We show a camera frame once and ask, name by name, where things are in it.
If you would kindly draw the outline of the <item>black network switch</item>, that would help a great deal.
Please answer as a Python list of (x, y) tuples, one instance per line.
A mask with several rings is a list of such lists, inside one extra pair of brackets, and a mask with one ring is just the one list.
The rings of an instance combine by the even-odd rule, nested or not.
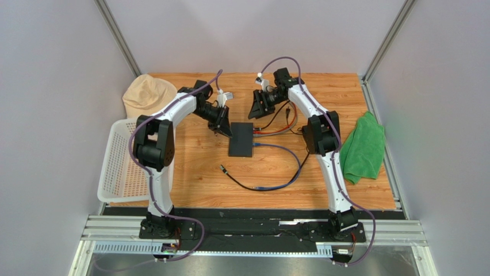
[(253, 155), (254, 124), (250, 122), (232, 122), (233, 137), (229, 140), (228, 156), (251, 158)]

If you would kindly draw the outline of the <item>white plastic basket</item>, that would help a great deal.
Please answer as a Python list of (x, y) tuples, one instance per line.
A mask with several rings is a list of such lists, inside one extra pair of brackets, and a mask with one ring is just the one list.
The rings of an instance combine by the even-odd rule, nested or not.
[(116, 121), (110, 130), (98, 186), (105, 203), (150, 200), (173, 206), (174, 124), (148, 116)]

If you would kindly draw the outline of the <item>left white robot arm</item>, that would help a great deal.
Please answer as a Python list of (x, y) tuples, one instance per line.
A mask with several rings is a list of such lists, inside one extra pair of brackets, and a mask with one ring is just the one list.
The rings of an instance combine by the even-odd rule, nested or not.
[(141, 115), (130, 136), (131, 158), (146, 171), (150, 200), (148, 212), (140, 224), (141, 239), (176, 237), (184, 218), (174, 214), (171, 190), (174, 179), (175, 130), (182, 120), (195, 114), (208, 122), (216, 134), (232, 137), (227, 101), (232, 92), (217, 91), (215, 103), (210, 83), (197, 80), (193, 87), (182, 87), (164, 108), (151, 116)]

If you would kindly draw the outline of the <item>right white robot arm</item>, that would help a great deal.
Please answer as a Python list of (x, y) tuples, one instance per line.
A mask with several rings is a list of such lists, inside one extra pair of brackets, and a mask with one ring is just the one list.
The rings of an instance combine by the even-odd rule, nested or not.
[(358, 226), (354, 205), (348, 196), (340, 165), (339, 116), (328, 111), (309, 92), (300, 77), (292, 77), (287, 68), (274, 72), (274, 84), (259, 72), (255, 79), (261, 89), (254, 91), (252, 107), (248, 117), (261, 118), (270, 113), (281, 102), (295, 104), (307, 119), (301, 133), (308, 151), (316, 156), (328, 194), (329, 218), (327, 232), (334, 240), (351, 237)]

